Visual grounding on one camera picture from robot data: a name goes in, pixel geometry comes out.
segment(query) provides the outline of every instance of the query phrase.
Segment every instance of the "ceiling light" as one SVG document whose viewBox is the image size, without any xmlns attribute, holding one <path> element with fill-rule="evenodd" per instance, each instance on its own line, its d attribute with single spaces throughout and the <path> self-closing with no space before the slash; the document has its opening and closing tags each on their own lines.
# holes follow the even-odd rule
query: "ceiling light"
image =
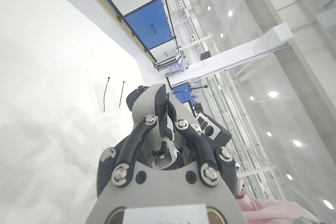
<svg viewBox="0 0 336 224">
<path fill-rule="evenodd" d="M 324 204 L 325 204 L 328 208 L 330 208 L 331 210 L 334 209 L 334 206 L 331 205 L 331 203 L 330 203 L 329 201 L 327 201 L 327 200 L 323 200 L 323 202 L 324 202 Z"/>
<path fill-rule="evenodd" d="M 271 92 L 269 93 L 269 96 L 272 97 L 272 98 L 275 98 L 275 97 L 277 96 L 277 92 L 275 92 L 275 91 L 271 91 Z"/>
<path fill-rule="evenodd" d="M 302 143 L 300 141 L 294 140 L 293 143 L 298 146 L 301 147 Z"/>
</svg>

